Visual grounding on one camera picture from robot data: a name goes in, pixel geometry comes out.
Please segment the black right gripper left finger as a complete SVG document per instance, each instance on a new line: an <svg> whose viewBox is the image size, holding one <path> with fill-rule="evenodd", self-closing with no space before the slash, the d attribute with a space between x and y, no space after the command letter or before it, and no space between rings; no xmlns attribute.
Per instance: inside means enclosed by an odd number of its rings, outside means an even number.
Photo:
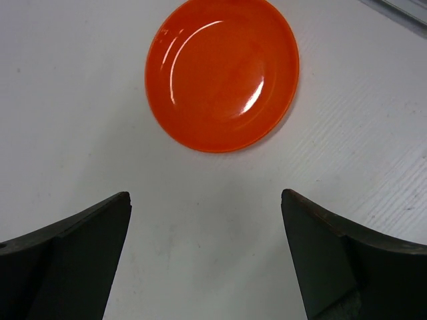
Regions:
<svg viewBox="0 0 427 320"><path fill-rule="evenodd" d="M1 243L2 319L102 319L131 217L128 192Z"/></svg>

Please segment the orange round plate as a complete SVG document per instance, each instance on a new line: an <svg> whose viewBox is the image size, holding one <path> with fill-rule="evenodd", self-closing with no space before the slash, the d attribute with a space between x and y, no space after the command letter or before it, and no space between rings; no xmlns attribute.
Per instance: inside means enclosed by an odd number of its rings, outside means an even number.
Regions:
<svg viewBox="0 0 427 320"><path fill-rule="evenodd" d="M267 1L186 1L161 25L145 90L161 128L197 151L225 153L269 134L292 105L300 58Z"/></svg>

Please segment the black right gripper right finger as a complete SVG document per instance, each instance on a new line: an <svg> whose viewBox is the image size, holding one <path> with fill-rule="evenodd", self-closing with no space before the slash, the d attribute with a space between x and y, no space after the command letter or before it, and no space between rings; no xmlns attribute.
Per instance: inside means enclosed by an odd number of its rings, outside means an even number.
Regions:
<svg viewBox="0 0 427 320"><path fill-rule="evenodd" d="M282 192L308 319L425 319L426 246L369 229Z"/></svg>

